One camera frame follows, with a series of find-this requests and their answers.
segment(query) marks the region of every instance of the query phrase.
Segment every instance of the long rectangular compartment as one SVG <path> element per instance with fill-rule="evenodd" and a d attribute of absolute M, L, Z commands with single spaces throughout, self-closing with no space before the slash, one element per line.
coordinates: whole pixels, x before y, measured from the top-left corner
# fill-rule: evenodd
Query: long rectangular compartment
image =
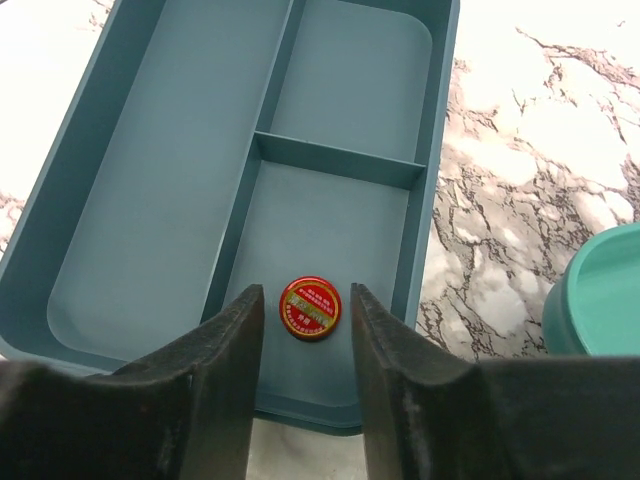
<path fill-rule="evenodd" d="M 359 425 L 349 286 L 415 323 L 456 0 L 119 0 L 0 264 L 0 353 L 112 371 L 265 287 L 257 409 Z M 279 320 L 342 296 L 326 340 Z"/>

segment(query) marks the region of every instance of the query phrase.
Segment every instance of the red and gold bottle cap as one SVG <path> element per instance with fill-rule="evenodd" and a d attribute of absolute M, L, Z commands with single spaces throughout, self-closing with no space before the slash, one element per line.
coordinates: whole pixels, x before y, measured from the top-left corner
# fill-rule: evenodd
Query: red and gold bottle cap
<path fill-rule="evenodd" d="M 291 282 L 280 297 L 280 318 L 296 338 L 321 340 L 338 326 L 342 314 L 340 295 L 320 277 L 302 277 Z"/>

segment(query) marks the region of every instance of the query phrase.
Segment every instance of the marble countertop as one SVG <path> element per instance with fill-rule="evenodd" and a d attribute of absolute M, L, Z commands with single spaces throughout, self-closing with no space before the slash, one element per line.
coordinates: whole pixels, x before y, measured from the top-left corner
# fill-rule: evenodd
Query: marble countertop
<path fill-rule="evenodd" d="M 95 0 L 0 6 L 0 255 L 104 18 Z M 470 360 L 546 354 L 542 306 L 575 251 L 640 221 L 637 45 L 635 0 L 462 0 L 422 335 Z M 256 421 L 248 478 L 365 477 L 361 437 Z"/>

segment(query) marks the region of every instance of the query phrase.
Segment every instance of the round green container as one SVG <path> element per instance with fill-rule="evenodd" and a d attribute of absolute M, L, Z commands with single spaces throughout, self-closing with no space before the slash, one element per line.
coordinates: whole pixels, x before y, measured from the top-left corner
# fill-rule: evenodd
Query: round green container
<path fill-rule="evenodd" d="M 584 244 L 547 296 L 542 331 L 552 354 L 640 355 L 640 223 Z"/>

